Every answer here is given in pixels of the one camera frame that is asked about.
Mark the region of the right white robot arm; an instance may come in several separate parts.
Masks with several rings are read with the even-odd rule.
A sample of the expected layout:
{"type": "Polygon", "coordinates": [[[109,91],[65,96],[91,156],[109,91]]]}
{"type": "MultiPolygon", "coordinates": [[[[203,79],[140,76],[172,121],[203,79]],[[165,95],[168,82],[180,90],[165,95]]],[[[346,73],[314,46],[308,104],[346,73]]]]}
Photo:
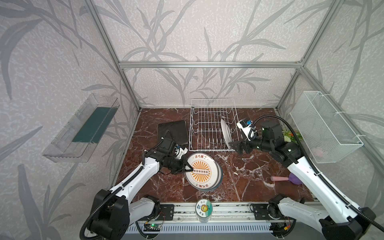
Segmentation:
{"type": "Polygon", "coordinates": [[[298,220],[320,232],[327,240],[358,240],[370,228],[381,225],[368,207],[361,208],[321,173],[305,152],[300,141],[286,142],[277,122],[264,122],[259,136],[254,122],[245,118],[237,123],[245,138],[229,143],[239,155],[253,150],[268,153],[294,174],[320,201],[323,211],[296,202],[283,195],[269,201],[277,214],[298,220]]]}

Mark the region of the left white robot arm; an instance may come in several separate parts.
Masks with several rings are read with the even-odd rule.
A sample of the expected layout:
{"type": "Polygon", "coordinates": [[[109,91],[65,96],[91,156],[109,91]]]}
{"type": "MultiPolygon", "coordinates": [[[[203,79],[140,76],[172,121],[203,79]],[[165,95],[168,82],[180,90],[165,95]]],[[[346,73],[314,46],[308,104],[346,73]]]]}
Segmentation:
{"type": "Polygon", "coordinates": [[[153,219],[160,214],[157,198],[147,196],[133,202],[140,189],[162,168],[172,175],[192,172],[185,159],[187,149],[177,144],[173,135],[166,132],[161,141],[144,151],[141,163],[124,180],[110,190],[100,190],[94,198],[90,215],[80,230],[80,239],[87,240],[89,230],[92,240],[120,240],[129,226],[141,218],[153,219]]]}

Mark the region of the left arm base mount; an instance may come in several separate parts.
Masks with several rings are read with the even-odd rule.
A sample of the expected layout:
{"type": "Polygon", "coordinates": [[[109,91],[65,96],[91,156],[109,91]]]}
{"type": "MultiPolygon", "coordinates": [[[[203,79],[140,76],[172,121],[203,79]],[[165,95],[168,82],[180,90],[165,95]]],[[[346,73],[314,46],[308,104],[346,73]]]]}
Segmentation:
{"type": "Polygon", "coordinates": [[[153,212],[149,216],[141,218],[140,221],[172,221],[174,218],[174,212],[174,204],[160,204],[155,206],[153,212]]]}

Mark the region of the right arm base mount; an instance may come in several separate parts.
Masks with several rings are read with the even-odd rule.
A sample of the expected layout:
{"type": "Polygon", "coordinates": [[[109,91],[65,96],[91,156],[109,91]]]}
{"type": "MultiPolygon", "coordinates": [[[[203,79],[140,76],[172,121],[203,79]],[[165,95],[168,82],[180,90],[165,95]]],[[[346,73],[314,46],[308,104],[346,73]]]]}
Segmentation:
{"type": "Polygon", "coordinates": [[[266,220],[266,221],[285,221],[285,216],[282,215],[279,208],[264,204],[250,204],[250,210],[254,214],[255,220],[266,220]]]}

